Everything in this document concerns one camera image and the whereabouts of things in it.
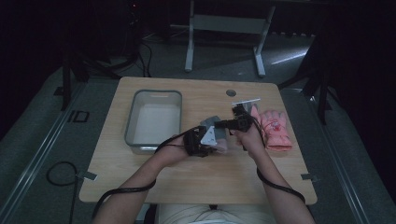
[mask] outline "person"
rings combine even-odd
[[[230,132],[237,138],[237,142],[245,147],[249,157],[254,160],[257,168],[267,180],[276,183],[279,186],[290,188],[290,185],[276,169],[275,164],[270,158],[268,152],[265,150],[260,134],[254,125],[252,125],[245,133],[237,130],[230,130]],[[151,156],[129,179],[127,179],[120,186],[120,188],[141,188],[148,186],[156,179],[157,175],[163,168],[188,158],[189,155],[187,154],[186,150],[178,146],[183,146],[182,136],[174,139],[171,143],[162,147],[161,150]],[[308,208],[299,197],[283,190],[272,188],[265,183],[262,184],[263,190],[265,190],[272,210],[269,215],[275,219],[276,223],[315,223],[315,220],[311,216]],[[112,195],[101,206],[93,220],[93,223],[134,223],[148,193],[149,191],[146,190],[141,192]],[[187,210],[174,210],[175,209],[170,209],[170,211],[176,212],[179,216],[183,216],[183,214],[186,216],[190,215],[186,214]],[[220,211],[223,215],[235,215],[235,211],[224,213],[224,210],[225,208],[214,211],[210,210],[209,214],[216,214],[216,212]],[[207,213],[207,211],[208,210],[204,209],[202,210],[202,213]],[[213,216],[210,216],[209,214],[204,216],[200,216],[198,214],[198,216],[202,217],[203,219],[197,219],[195,217],[194,220],[206,220],[206,222],[198,221],[194,223],[219,223],[218,217],[216,217],[216,220],[213,220]],[[231,219],[235,217],[237,220],[227,220],[229,217]],[[268,213],[266,214],[262,212],[262,215],[259,214],[258,217],[259,218],[256,221],[244,221],[241,219],[244,217],[239,217],[238,215],[226,215],[222,216],[221,223],[272,223],[271,218],[268,218]],[[184,223],[191,223],[191,221],[187,221],[187,219],[184,219],[184,221],[186,221]]]

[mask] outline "black strap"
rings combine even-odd
[[[303,196],[303,194],[301,194],[299,191],[294,190],[294,189],[290,189],[290,188],[286,188],[277,184],[274,184],[273,182],[267,180],[263,175],[262,172],[260,172],[259,168],[257,168],[257,176],[259,177],[259,179],[264,182],[264,184],[274,188],[274,189],[280,189],[283,190],[287,193],[293,194],[297,197],[299,197],[304,203],[305,203],[305,197]]]
[[[96,214],[100,208],[100,206],[102,205],[102,203],[105,201],[105,199],[112,195],[112,194],[119,194],[119,193],[136,193],[136,192],[142,192],[142,191],[146,191],[149,189],[152,189],[152,187],[154,187],[156,182],[156,179],[149,185],[142,187],[142,188],[124,188],[124,189],[111,189],[108,192],[106,192],[104,195],[102,195],[102,197],[99,199],[98,203],[96,204],[93,213],[92,213],[92,218],[96,217]]]

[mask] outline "wooden table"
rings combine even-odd
[[[212,116],[232,119],[232,102],[241,100],[260,97],[257,102],[260,111],[286,112],[274,84],[124,77],[120,80],[88,170],[98,177],[95,181],[84,180],[79,193],[83,202],[97,202],[103,193],[117,188],[149,158],[149,155],[134,154],[124,141],[134,93],[142,89],[181,92],[182,132]],[[236,95],[228,96],[227,90],[236,91]],[[270,156],[290,185],[305,196],[306,203],[313,204],[317,196],[311,181],[302,180],[301,174],[308,174],[308,171],[289,122],[287,129],[293,150],[269,151]],[[156,186],[150,190],[146,203],[267,203],[254,161],[235,145],[233,136],[228,135],[227,141],[225,154],[189,157],[165,168],[158,176]]]

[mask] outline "transparent storage box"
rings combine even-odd
[[[180,133],[181,93],[141,90],[134,95],[125,142],[136,154],[153,154],[157,146]]]

